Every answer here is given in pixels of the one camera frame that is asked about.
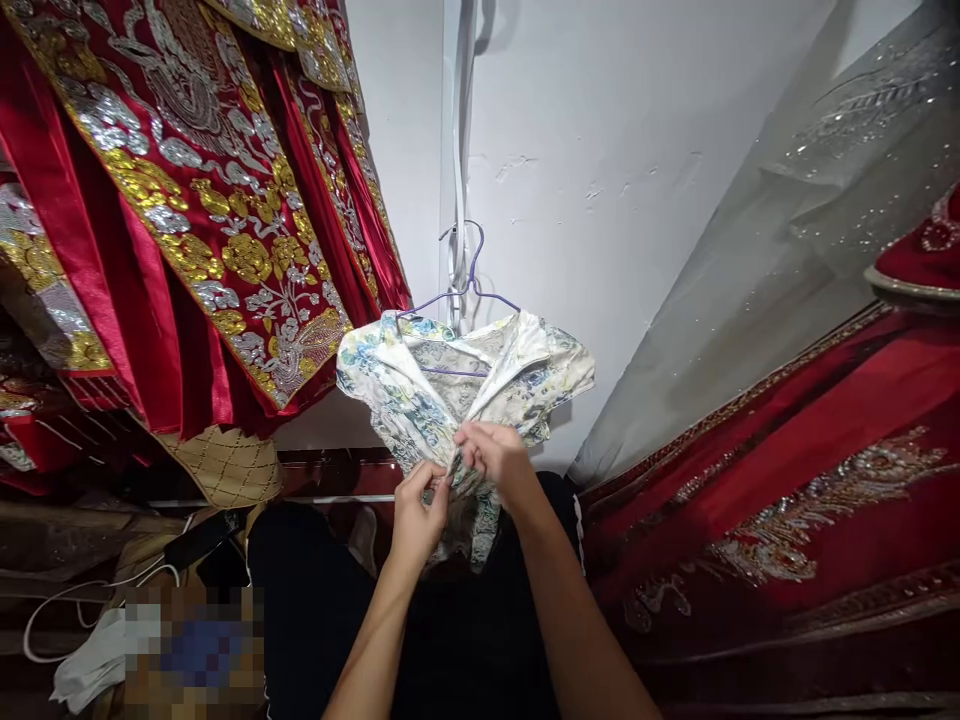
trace white cable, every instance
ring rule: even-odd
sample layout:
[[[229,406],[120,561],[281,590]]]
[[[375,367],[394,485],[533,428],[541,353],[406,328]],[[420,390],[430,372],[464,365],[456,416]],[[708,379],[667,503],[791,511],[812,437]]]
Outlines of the white cable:
[[[140,587],[141,585],[143,585],[144,583],[146,583],[147,580],[149,580],[150,578],[152,578],[154,575],[156,575],[156,574],[157,574],[158,572],[160,572],[161,570],[169,570],[169,571],[170,571],[170,574],[173,575],[173,581],[177,584],[177,587],[180,587],[180,573],[178,573],[178,572],[177,572],[177,569],[176,569],[173,565],[171,565],[171,564],[169,564],[169,563],[164,563],[164,564],[161,565],[160,567],[154,568],[153,572],[151,572],[151,573],[150,573],[149,575],[147,575],[143,580],[141,580],[140,582],[137,583],[137,587]]]
[[[469,63],[473,59],[473,38],[471,35],[475,31],[475,15],[473,13],[460,13],[460,25],[457,30],[457,48],[456,59],[453,70],[453,91],[451,107],[452,124],[452,145],[453,145],[453,181],[456,186],[455,193],[455,226],[456,233],[453,237],[456,242],[452,243],[454,247],[450,248],[447,254],[447,273],[448,273],[448,291],[460,292],[466,288],[461,287],[463,274],[467,264],[467,236],[466,236],[466,215],[467,200],[466,186],[463,182],[463,147],[460,141],[460,123],[463,119],[464,111],[464,93],[463,93],[463,75],[465,69],[472,71]],[[467,88],[470,87],[470,77],[467,78]],[[463,316],[466,311],[466,300],[460,296],[448,298],[450,325],[457,333],[463,334]]]
[[[163,555],[160,555],[160,557],[154,560],[149,567],[141,570],[136,575],[134,575],[133,577],[127,578],[126,580],[120,580],[119,582],[115,582],[115,583],[108,583],[105,580],[89,580],[87,582],[80,583],[79,585],[74,585],[73,587],[69,587],[66,590],[61,590],[55,595],[51,595],[50,597],[48,597],[46,600],[40,603],[40,605],[37,606],[37,609],[33,611],[33,614],[30,616],[30,619],[27,620],[27,626],[23,630],[23,654],[27,656],[28,660],[31,660],[35,663],[39,663],[41,665],[60,662],[62,660],[66,660],[68,657],[73,655],[73,653],[67,653],[66,655],[61,655],[59,657],[40,657],[39,655],[36,655],[33,652],[33,650],[30,649],[30,631],[33,629],[33,623],[37,619],[37,615],[40,614],[40,611],[43,610],[43,608],[47,605],[47,603],[50,603],[64,595],[67,595],[68,593],[71,593],[74,590],[79,590],[80,588],[83,588],[83,587],[90,587],[91,585],[96,585],[96,586],[105,587],[105,588],[119,587],[120,585],[126,585],[128,583],[133,582],[134,580],[143,578],[136,585],[136,587],[141,587],[144,583],[146,583],[150,578],[152,578],[154,575],[159,573],[161,570],[169,570],[170,573],[173,575],[173,580],[177,584],[177,587],[180,587],[180,573],[177,572],[177,569],[173,565],[170,565],[168,563],[160,565],[162,561],[163,561]],[[90,625],[86,623],[80,611],[79,600],[77,601],[77,618],[80,620],[80,624],[88,630],[92,627],[95,627],[97,624],[96,622]]]

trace finger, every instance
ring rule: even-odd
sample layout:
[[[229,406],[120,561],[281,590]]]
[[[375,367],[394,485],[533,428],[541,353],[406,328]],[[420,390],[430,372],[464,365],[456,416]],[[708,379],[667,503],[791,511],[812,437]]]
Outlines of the finger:
[[[498,425],[491,423],[464,423],[461,426],[463,433],[481,450],[486,450],[491,455],[497,447],[496,442],[490,436],[488,428],[498,428]]]
[[[513,425],[497,425],[496,423],[482,420],[471,424],[476,425],[486,432],[487,435],[493,438],[494,442],[503,443],[504,445],[516,445],[518,442],[522,442],[519,433]]]
[[[433,518],[443,518],[443,523],[447,522],[447,507],[450,503],[450,478],[442,478],[437,483],[437,488],[433,492],[433,502],[430,503],[430,516]]]
[[[429,460],[424,460],[417,466],[416,470],[410,473],[410,477],[405,480],[408,492],[422,495],[431,480],[443,477],[446,474],[447,471],[440,465]]]
[[[403,480],[400,481],[399,485],[397,485],[397,490],[399,490],[402,487],[406,487],[407,484],[409,484],[410,478],[412,478],[414,475],[416,475],[420,471],[420,468],[423,467],[424,462],[426,461],[421,460],[420,462],[418,462],[416,465],[413,466],[413,469],[410,470],[410,473]]]
[[[463,445],[463,462],[467,467],[473,467],[477,456],[477,446],[469,440]]]

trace hand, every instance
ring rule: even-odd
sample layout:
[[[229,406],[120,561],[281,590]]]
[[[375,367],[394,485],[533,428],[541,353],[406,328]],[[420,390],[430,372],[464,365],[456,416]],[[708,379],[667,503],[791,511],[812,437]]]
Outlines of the hand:
[[[503,507],[518,515],[549,509],[546,495],[530,464],[520,434],[507,425],[464,423],[453,441],[463,448],[463,461],[493,481]]]
[[[394,492],[393,545],[390,557],[419,575],[440,542],[447,524],[450,479],[436,463],[422,460]],[[423,504],[423,492],[434,491],[433,502]]]

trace black pants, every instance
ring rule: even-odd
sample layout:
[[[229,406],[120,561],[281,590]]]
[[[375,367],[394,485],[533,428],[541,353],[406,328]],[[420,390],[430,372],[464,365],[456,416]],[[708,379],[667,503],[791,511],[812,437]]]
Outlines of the black pants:
[[[572,483],[540,482],[575,549]],[[268,508],[248,544],[262,588],[264,674],[272,720],[319,720],[375,581],[326,519],[304,505]],[[479,575],[421,582],[407,616],[393,717],[559,717],[517,531],[506,513]]]

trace collar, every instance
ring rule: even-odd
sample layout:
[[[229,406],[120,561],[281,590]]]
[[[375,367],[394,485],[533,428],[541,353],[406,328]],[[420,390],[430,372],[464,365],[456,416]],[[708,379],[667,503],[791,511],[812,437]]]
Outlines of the collar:
[[[403,325],[402,334],[400,332],[401,324]],[[471,341],[480,340],[485,335],[505,328],[507,329],[507,336],[503,348],[494,357],[487,355],[471,344]],[[526,310],[521,310],[515,315],[498,320],[459,338],[451,328],[436,320],[419,315],[400,318],[396,310],[385,311],[380,318],[380,342],[377,343],[374,350],[376,357],[384,364],[403,373],[419,390],[428,394],[444,409],[452,425],[459,425],[459,421],[453,417],[453,414],[446,407],[446,403],[443,402],[437,391],[424,377],[423,371],[404,341],[404,335],[448,343],[458,351],[473,355],[490,366],[490,372],[480,387],[477,397],[464,420],[477,419],[497,393],[524,368],[550,356],[549,339],[541,326],[540,318]]]

